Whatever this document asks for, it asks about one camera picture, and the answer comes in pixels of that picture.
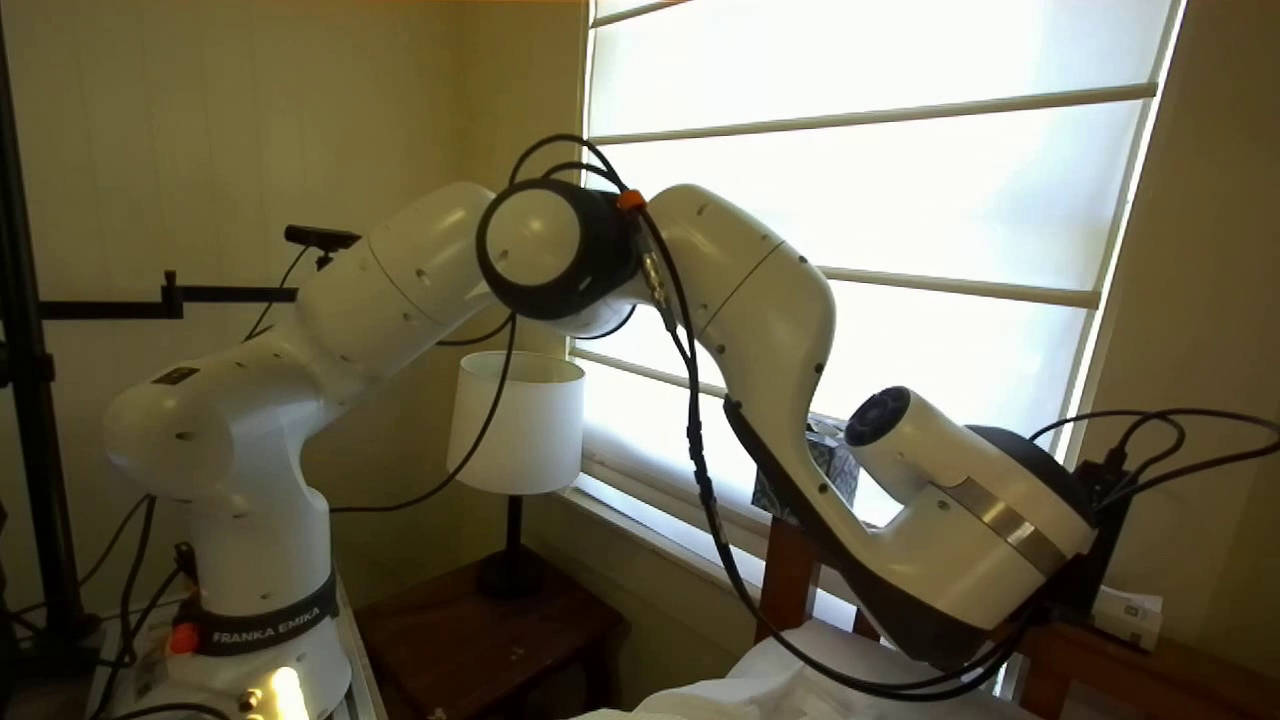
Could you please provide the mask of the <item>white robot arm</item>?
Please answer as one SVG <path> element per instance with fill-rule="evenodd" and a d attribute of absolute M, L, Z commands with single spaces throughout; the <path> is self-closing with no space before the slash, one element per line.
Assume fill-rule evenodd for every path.
<path fill-rule="evenodd" d="M 965 429 L 907 390 L 847 422 L 847 448 L 902 515 L 867 528 L 810 448 L 837 301 L 815 265 L 732 199 L 651 199 L 518 180 L 449 183 L 356 241 L 284 321 L 181 361 L 109 407 L 109 461 L 183 510 L 195 597 L 147 635 L 128 713 L 178 703 L 256 720 L 280 692 L 307 720 L 354 688 L 329 501 L 303 446 L 457 327 L 508 313 L 558 367 L 571 339 L 655 307 L 726 381 L 726 415 L 780 510 L 907 658 L 957 672 L 1097 541 L 1090 501 L 1035 446 Z"/>

